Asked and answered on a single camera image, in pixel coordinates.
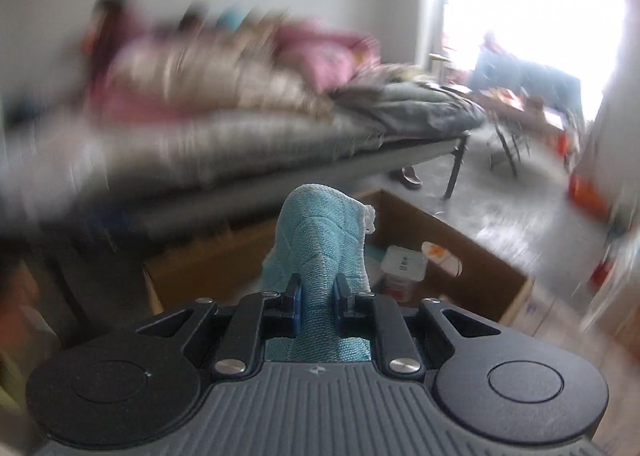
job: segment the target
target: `plastic container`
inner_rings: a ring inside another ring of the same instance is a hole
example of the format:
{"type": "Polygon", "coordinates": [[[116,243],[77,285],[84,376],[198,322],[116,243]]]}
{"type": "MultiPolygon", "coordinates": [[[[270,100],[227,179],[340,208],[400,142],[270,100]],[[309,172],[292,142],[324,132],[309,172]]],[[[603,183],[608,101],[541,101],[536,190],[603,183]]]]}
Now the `plastic container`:
{"type": "Polygon", "coordinates": [[[422,253],[431,263],[435,263],[449,276],[458,277],[462,273],[462,263],[447,249],[425,241],[422,244],[422,253]]]}
{"type": "Polygon", "coordinates": [[[408,303],[416,284],[427,272],[427,258],[421,252],[391,245],[382,259],[381,268],[385,274],[385,293],[398,303],[408,303]]]}

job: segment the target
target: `pink pillow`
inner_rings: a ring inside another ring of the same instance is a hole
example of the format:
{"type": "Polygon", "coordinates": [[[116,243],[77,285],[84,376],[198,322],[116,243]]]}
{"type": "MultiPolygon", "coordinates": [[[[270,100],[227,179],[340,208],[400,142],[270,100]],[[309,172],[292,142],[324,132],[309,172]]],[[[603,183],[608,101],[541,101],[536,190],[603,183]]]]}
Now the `pink pillow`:
{"type": "Polygon", "coordinates": [[[358,71],[380,64],[380,42],[369,34],[349,30],[333,30],[319,22],[305,20],[283,24],[275,36],[277,50],[284,50],[300,42],[332,42],[346,46],[358,58],[358,71]]]}
{"type": "Polygon", "coordinates": [[[351,50],[332,42],[299,42],[286,46],[278,62],[299,72],[316,93],[338,90],[356,74],[351,50]]]}

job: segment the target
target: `gray blanket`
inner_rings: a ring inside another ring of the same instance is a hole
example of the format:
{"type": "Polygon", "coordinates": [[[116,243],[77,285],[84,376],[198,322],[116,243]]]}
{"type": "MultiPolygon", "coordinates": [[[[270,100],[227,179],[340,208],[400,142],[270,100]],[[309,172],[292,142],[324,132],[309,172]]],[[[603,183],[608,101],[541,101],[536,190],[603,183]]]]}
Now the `gray blanket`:
{"type": "Polygon", "coordinates": [[[381,123],[389,134],[415,139],[457,137],[485,119],[471,101],[413,82],[356,81],[337,94],[336,103],[381,123]]]}

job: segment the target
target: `metal screw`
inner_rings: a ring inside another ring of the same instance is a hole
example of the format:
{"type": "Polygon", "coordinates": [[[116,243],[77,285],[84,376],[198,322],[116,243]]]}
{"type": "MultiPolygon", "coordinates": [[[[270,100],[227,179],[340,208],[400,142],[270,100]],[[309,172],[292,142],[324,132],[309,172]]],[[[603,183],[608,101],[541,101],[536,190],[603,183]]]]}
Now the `metal screw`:
{"type": "Polygon", "coordinates": [[[420,370],[420,362],[413,359],[393,359],[389,369],[394,373],[415,373],[420,370]]]}
{"type": "Polygon", "coordinates": [[[218,373],[223,375],[239,375],[246,370],[246,364],[238,359],[222,359],[214,366],[218,373]]]}

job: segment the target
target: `metal bed leg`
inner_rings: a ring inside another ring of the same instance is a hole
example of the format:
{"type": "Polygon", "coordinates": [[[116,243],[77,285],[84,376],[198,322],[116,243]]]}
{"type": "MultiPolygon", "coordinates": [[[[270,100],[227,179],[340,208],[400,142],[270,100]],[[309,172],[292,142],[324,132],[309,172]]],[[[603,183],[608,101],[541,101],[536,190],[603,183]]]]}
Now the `metal bed leg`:
{"type": "Polygon", "coordinates": [[[465,156],[466,151],[466,142],[469,140],[469,135],[463,135],[460,137],[460,142],[458,143],[458,147],[453,152],[453,156],[455,158],[453,162],[453,169],[451,170],[451,176],[449,177],[449,185],[447,186],[447,191],[444,194],[442,199],[448,200],[451,198],[453,194],[453,189],[456,186],[456,182],[458,181],[458,173],[460,172],[460,166],[462,165],[462,159],[465,156]]]}

